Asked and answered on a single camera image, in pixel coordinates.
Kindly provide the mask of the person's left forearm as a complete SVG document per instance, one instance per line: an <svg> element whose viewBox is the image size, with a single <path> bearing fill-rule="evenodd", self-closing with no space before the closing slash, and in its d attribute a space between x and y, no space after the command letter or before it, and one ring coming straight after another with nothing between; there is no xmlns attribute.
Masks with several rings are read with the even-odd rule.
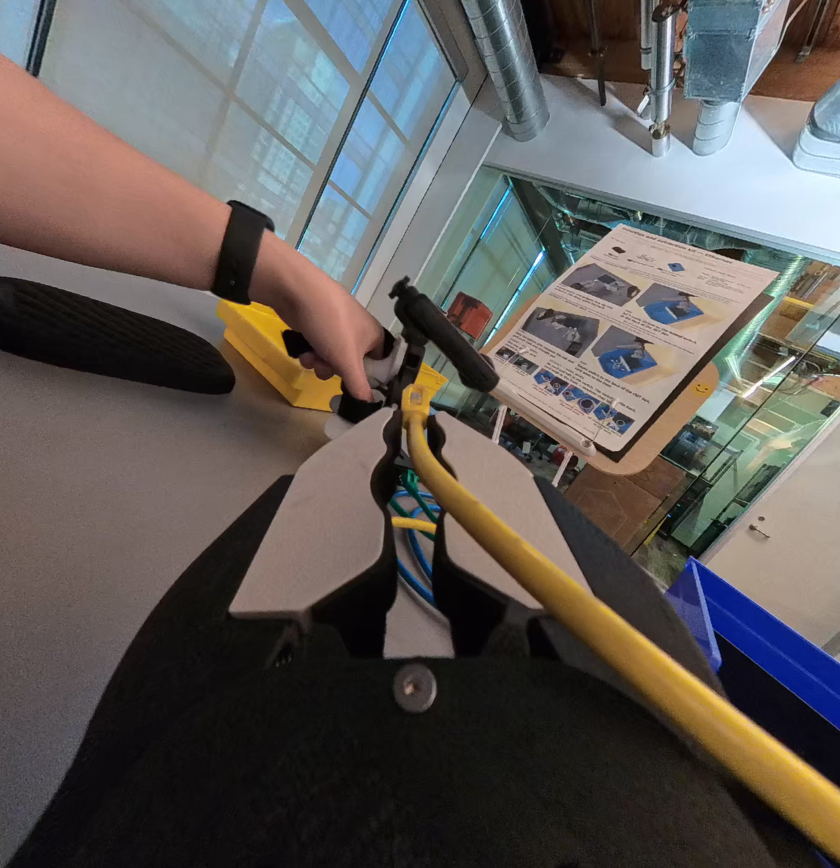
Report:
<svg viewBox="0 0 840 868"><path fill-rule="evenodd" d="M228 216L0 54L0 244L208 290Z"/></svg>

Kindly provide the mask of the printed instruction poster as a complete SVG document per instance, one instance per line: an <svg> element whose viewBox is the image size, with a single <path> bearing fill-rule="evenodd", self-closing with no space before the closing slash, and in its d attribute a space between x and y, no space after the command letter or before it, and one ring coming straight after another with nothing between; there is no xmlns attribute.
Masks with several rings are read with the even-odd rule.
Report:
<svg viewBox="0 0 840 868"><path fill-rule="evenodd" d="M491 390L587 458L621 461L771 301L777 268L621 224L481 350Z"/></svg>

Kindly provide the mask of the black wristband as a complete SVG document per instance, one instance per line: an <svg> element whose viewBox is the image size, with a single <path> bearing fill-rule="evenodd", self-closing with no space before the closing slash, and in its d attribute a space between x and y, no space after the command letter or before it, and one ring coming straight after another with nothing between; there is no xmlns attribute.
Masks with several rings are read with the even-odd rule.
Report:
<svg viewBox="0 0 840 868"><path fill-rule="evenodd" d="M264 232L274 232L273 220L244 202L229 200L227 221L210 292L243 307L251 304L250 287Z"/></svg>

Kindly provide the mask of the person's left hand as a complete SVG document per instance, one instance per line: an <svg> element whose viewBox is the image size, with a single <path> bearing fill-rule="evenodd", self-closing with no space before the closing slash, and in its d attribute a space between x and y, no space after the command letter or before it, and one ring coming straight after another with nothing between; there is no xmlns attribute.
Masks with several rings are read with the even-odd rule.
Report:
<svg viewBox="0 0 840 868"><path fill-rule="evenodd" d="M349 292L274 233L263 233L249 298L270 307L311 351L300 358L306 369L327 380L339 376L349 393L365 402L372 390L363 368L380 357L383 328Z"/></svg>

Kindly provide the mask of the wooden poster board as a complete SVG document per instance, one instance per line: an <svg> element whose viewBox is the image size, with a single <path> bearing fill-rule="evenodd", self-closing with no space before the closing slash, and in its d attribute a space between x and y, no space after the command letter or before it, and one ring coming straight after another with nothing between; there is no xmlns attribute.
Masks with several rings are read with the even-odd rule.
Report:
<svg viewBox="0 0 840 868"><path fill-rule="evenodd" d="M567 450L585 458L596 469L614 476L631 476L642 472L703 406L719 383L719 373L713 361L683 381L671 402L650 425L628 443L627 450L608 456L595 440L599 429L582 433L573 426L557 421L545 410L532 405L528 398L501 381L491 391L501 406L513 410L535 428L549 435Z"/></svg>

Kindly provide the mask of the round silver ventilation duct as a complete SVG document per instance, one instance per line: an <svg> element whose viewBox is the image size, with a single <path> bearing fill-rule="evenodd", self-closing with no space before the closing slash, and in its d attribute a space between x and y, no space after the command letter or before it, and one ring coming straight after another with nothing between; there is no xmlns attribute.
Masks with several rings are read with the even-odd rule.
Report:
<svg viewBox="0 0 840 868"><path fill-rule="evenodd" d="M461 1L496 90L510 136L536 138L549 120L547 100L519 1Z"/></svg>

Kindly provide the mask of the red cabinet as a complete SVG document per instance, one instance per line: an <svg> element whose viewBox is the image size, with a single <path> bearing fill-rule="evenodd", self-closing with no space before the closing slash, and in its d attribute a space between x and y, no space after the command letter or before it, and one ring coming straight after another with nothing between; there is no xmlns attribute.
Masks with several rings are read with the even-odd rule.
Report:
<svg viewBox="0 0 840 868"><path fill-rule="evenodd" d="M492 318L492 311L479 298L457 292L447 311L447 320L463 334L478 341Z"/></svg>

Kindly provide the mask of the yellow plastic bin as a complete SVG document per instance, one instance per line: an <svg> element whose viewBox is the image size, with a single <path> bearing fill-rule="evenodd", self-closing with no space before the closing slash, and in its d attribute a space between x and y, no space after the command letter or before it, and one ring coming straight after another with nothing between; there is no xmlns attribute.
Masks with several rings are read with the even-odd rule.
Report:
<svg viewBox="0 0 840 868"><path fill-rule="evenodd" d="M226 340L288 401L303 409L327 410L348 424L369 418L390 401L391 387L404 374L434 397L447 383L447 377L412 356L406 341L383 333L385 356L364 361L366 376L378 397L371 402L358 401L346 393L339 377L320 379L306 370L298 360L309 346L305 338L288 328L268 307L243 306L220 300L217 313L226 325Z"/></svg>

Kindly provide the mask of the rectangular metal duct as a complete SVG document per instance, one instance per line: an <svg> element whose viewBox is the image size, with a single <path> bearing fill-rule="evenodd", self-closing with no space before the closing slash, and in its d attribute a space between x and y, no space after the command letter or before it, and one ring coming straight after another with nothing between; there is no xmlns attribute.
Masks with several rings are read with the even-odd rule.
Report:
<svg viewBox="0 0 840 868"><path fill-rule="evenodd" d="M698 102L693 151L728 145L742 104L779 49L788 1L689 1L684 96Z"/></svg>

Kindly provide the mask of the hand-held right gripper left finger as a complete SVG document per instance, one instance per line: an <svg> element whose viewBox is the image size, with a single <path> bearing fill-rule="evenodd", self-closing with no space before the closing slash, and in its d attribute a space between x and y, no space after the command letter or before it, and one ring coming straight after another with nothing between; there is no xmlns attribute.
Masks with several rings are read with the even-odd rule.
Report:
<svg viewBox="0 0 840 868"><path fill-rule="evenodd" d="M287 484L229 606L236 619L327 625L353 656L381 658L396 599L389 502L402 414L394 408L330 441Z"/></svg>

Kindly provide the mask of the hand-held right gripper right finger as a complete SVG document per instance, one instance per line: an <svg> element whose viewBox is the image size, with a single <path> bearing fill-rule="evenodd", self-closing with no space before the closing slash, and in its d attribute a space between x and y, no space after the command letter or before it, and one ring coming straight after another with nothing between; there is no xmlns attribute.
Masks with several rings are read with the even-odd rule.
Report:
<svg viewBox="0 0 840 868"><path fill-rule="evenodd" d="M582 590L593 595L531 471L501 446L447 413L430 417L434 456L469 493ZM456 519L442 509L443 536L433 549L433 594L446 616L457 657L479 656L509 614L518 627L543 614Z"/></svg>

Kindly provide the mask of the silver ceiling pipe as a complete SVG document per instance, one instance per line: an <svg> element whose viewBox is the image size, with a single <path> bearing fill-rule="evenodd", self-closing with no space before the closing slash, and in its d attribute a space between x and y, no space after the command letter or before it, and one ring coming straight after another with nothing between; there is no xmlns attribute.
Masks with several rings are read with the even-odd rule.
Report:
<svg viewBox="0 0 840 868"><path fill-rule="evenodd" d="M641 60L649 72L646 117L650 120L652 155L666 156L671 144L675 89L677 21L680 2L641 2Z"/></svg>

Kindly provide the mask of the blue plastic bin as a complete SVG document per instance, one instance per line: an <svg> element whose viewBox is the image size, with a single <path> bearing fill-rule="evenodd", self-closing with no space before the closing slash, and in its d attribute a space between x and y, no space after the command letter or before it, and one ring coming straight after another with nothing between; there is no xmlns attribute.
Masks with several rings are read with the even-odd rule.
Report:
<svg viewBox="0 0 840 868"><path fill-rule="evenodd" d="M840 788L840 662L696 559L664 595L730 702Z"/></svg>

